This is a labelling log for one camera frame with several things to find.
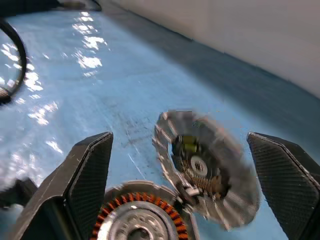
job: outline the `black cable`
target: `black cable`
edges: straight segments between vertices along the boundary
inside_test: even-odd
[[[13,41],[19,53],[19,61],[21,65],[20,73],[10,88],[0,86],[0,103],[7,102],[18,91],[22,85],[27,71],[27,54],[24,43],[19,37],[15,29],[4,19],[0,18],[0,29]]]

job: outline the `white wall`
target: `white wall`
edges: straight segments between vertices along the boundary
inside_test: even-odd
[[[320,0],[113,0],[320,98]]]

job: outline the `orange copper winding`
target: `orange copper winding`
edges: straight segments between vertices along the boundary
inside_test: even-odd
[[[165,200],[162,200],[160,197],[155,197],[153,194],[148,194],[145,192],[142,192],[142,193],[132,192],[132,193],[124,194],[120,197],[116,197],[115,199],[111,200],[107,204],[102,205],[100,213],[94,225],[92,237],[90,238],[90,240],[98,239],[99,230],[105,218],[108,216],[108,214],[110,214],[117,207],[123,204],[126,204],[128,202],[134,202],[134,201],[150,202],[162,208],[172,219],[175,225],[176,231],[178,233],[178,239],[179,240],[189,239],[186,225],[183,219],[181,218],[180,214],[177,212],[177,210],[174,209],[173,206],[168,204]]]

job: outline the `blue mat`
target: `blue mat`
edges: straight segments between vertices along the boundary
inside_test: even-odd
[[[320,163],[318,99],[133,13],[107,2],[102,7],[104,13],[9,19],[29,65],[14,101],[0,106],[3,185],[23,176],[39,185],[75,143],[112,131],[108,187],[137,179],[168,186],[151,137],[159,114],[169,109],[209,114],[243,144],[249,161],[246,135],[256,131],[295,142]],[[19,66],[9,40],[0,37],[0,77],[9,79]],[[19,211],[0,212],[1,236]],[[265,200],[249,226],[231,232],[196,217],[201,240],[287,239]]]

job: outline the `black object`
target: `black object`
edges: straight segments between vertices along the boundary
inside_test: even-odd
[[[14,82],[14,85],[10,88],[0,86],[0,103],[4,103],[10,100],[11,96],[17,92],[17,90],[24,81],[27,71],[27,54],[24,43],[22,42],[21,38],[14,30],[14,28],[4,19],[0,19],[0,29],[13,41],[13,43],[17,47],[21,65],[20,73],[16,81]]]
[[[104,200],[113,134],[88,137],[40,185],[10,240],[87,240]]]
[[[320,166],[297,144],[248,134],[262,192],[290,240],[320,239]]]
[[[77,0],[70,0],[69,3],[76,3]],[[96,0],[88,0],[97,5],[94,11],[100,12],[101,5]],[[21,14],[50,11],[59,7],[66,7],[65,1],[59,0],[1,0],[0,17],[13,17]]]
[[[25,207],[37,189],[29,178],[23,181],[17,179],[13,187],[0,192],[0,209],[9,208],[13,204]]]

